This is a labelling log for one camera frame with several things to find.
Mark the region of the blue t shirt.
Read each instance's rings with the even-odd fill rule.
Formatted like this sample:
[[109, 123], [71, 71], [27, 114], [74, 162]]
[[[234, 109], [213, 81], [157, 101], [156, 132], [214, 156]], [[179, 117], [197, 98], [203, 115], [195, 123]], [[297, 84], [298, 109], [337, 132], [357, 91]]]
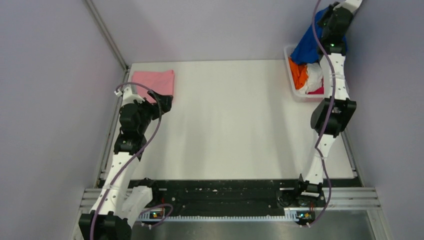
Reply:
[[348, 51], [346, 32], [354, 15], [336, 2], [322, 10], [314, 10], [313, 21], [293, 50], [291, 59], [298, 65], [318, 62], [324, 55], [341, 54]]

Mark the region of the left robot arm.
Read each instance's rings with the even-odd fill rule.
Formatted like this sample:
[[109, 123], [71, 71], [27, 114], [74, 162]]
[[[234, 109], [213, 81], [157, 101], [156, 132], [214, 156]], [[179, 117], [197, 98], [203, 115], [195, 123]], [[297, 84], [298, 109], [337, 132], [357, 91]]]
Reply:
[[147, 93], [155, 99], [154, 103], [136, 93], [122, 94], [120, 128], [109, 173], [93, 207], [78, 220], [84, 240], [129, 240], [142, 210], [160, 202], [159, 191], [147, 186], [136, 187], [127, 195], [133, 172], [152, 141], [146, 139], [145, 132], [151, 121], [160, 122], [171, 110], [174, 98], [152, 90]]

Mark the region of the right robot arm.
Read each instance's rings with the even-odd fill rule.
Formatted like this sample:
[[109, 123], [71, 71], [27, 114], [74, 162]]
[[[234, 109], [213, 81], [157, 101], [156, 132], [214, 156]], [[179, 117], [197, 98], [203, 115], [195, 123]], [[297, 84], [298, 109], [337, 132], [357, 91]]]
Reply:
[[291, 55], [299, 64], [318, 63], [323, 76], [323, 98], [310, 118], [310, 127], [315, 132], [311, 160], [293, 192], [293, 200], [299, 206], [324, 198], [324, 180], [329, 179], [325, 161], [357, 108], [349, 97], [344, 63], [348, 50], [346, 33], [361, 4], [360, 0], [344, 0], [323, 10], [315, 9], [309, 28]]

